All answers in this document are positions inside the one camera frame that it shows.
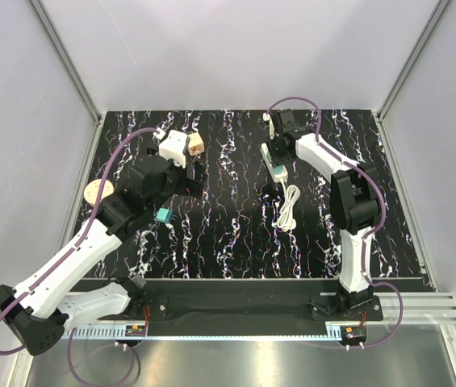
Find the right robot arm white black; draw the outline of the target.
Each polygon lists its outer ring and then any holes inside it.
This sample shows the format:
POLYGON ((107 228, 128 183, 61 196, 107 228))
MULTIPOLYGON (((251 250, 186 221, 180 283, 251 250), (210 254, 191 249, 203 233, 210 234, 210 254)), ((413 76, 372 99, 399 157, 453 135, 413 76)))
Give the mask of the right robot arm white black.
POLYGON ((341 236, 339 290, 326 314, 354 319, 373 297, 370 247, 385 222, 385 202, 374 181, 376 168, 359 164, 325 141, 318 131, 302 127, 291 110, 267 111, 268 137, 262 155, 273 173, 286 162, 302 160, 330 180, 329 212, 341 236))

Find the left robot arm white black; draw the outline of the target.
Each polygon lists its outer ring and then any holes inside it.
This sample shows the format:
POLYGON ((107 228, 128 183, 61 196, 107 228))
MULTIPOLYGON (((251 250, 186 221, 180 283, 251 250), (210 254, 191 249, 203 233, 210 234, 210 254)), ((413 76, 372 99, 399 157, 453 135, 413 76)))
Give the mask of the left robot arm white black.
POLYGON ((144 308, 144 280, 121 277, 99 289, 71 296, 70 290, 103 257, 156 219, 174 195, 200 198, 204 161, 180 165, 175 159, 146 155, 134 164, 118 189, 98 186, 92 215, 47 264, 11 287, 0 285, 0 321, 32 356, 45 353, 63 334, 102 317, 137 318, 144 308))

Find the dark teal charger plug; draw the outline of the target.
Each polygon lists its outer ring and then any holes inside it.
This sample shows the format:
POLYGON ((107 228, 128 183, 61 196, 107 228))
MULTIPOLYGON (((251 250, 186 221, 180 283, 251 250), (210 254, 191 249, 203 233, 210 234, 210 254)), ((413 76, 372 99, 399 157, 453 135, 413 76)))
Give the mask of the dark teal charger plug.
POLYGON ((156 214, 156 220, 159 223, 171 224, 176 219, 176 215, 171 209, 160 208, 156 214))

